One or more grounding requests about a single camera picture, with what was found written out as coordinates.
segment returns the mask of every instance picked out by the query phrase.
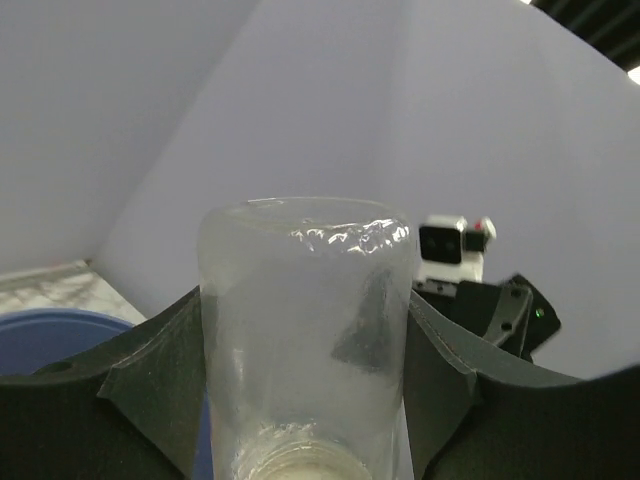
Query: black and white device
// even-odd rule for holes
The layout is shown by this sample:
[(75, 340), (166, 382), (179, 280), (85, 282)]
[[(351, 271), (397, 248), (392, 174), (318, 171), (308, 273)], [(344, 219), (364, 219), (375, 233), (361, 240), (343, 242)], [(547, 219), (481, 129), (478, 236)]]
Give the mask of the black and white device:
[(455, 215), (431, 215), (420, 225), (420, 265), (413, 288), (418, 292), (454, 296), (462, 281), (482, 282), (484, 254), (496, 238), (489, 217), (472, 225)]

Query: ceiling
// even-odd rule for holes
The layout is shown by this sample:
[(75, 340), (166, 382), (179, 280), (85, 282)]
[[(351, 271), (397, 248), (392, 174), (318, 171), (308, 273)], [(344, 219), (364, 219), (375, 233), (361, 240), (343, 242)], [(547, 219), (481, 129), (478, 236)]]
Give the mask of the ceiling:
[(533, 0), (531, 5), (624, 71), (640, 66), (640, 0)]

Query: gray wall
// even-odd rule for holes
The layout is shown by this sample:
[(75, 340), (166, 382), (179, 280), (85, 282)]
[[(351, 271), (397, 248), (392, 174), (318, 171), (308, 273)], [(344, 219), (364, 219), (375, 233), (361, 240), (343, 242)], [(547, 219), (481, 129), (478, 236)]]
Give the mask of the gray wall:
[(540, 364), (593, 376), (640, 347), (640, 90), (516, 0), (262, 3), (96, 265), (148, 315), (198, 281), (222, 204), (291, 194), (490, 215), (487, 278), (520, 271), (564, 331)]
[(0, 271), (95, 254), (256, 3), (0, 2)]

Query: blue container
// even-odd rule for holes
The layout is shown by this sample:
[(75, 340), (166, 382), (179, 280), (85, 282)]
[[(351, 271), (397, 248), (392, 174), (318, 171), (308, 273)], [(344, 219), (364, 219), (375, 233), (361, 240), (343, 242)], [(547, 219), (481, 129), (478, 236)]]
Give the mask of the blue container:
[[(0, 316), (0, 375), (28, 375), (126, 332), (124, 320), (66, 308), (25, 310)], [(209, 413), (202, 413), (193, 480), (213, 479)]]

